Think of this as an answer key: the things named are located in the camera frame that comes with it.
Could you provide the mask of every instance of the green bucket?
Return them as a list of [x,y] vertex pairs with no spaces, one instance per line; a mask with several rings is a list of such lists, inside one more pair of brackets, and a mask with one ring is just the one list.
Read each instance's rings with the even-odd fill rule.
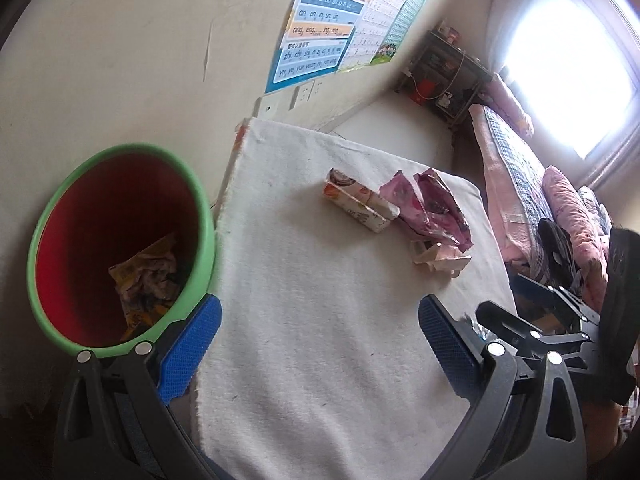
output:
[[[108,269],[170,233],[184,286],[155,325],[122,342],[127,324]],[[214,258],[209,202],[193,171],[158,146],[114,146],[69,175],[40,216],[27,262],[31,308],[69,354],[126,354],[191,313],[207,291]]]

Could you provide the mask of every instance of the floor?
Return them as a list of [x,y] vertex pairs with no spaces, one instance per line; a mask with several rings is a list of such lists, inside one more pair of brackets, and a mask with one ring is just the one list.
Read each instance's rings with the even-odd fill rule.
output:
[[438,170],[451,170],[453,148],[446,123],[404,94],[383,95],[331,133]]

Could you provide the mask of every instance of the plaid bedsheet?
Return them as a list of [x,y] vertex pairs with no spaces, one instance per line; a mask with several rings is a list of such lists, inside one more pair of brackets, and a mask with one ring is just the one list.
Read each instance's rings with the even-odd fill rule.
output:
[[640,397],[640,392],[638,391],[638,387],[631,395],[629,402],[626,403],[625,406],[622,407],[622,415],[620,416],[620,427],[623,430],[632,430],[636,420],[638,420],[638,400]]
[[484,107],[484,114],[500,158],[509,171],[513,187],[527,215],[531,241],[529,277],[539,283],[547,283],[549,268],[538,236],[538,222],[543,218],[554,219],[542,191],[542,175],[545,169],[529,145],[498,114],[488,107]]

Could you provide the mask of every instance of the wall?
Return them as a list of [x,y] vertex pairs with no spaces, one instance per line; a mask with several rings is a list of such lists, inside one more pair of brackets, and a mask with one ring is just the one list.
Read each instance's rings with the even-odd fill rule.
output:
[[[397,59],[328,76],[313,105],[277,118],[316,127],[388,88],[445,0],[428,0]],[[90,155],[133,140],[184,158],[213,201],[234,128],[264,92],[291,0],[33,0],[0,51],[0,412],[42,407],[69,358],[25,292],[34,224]],[[208,62],[206,53],[209,49]]]
[[598,190],[602,202],[616,225],[640,233],[640,164],[615,175]]
[[483,63],[486,60],[486,20],[491,0],[449,0],[443,15],[447,24],[460,32],[458,46]]

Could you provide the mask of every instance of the cable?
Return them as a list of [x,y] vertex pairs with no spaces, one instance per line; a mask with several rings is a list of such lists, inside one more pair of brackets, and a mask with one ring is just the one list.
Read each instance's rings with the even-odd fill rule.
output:
[[458,69],[456,70],[455,75],[453,76],[453,79],[450,81],[449,86],[447,86],[440,95],[437,95],[436,97],[425,97],[424,95],[422,95],[420,93],[420,91],[418,90],[418,82],[415,80],[415,77],[413,74],[409,74],[409,77],[411,79],[414,80],[414,86],[415,86],[415,92],[421,97],[423,98],[425,101],[433,101],[434,99],[439,99],[441,98],[444,94],[446,94],[447,90],[449,90],[449,88],[451,88],[451,85],[453,85],[453,82],[456,80],[456,78],[458,77],[458,73],[460,72],[460,69],[462,68],[463,63],[465,62],[465,56],[464,54],[462,55],[462,59],[460,60],[460,65],[458,66]]

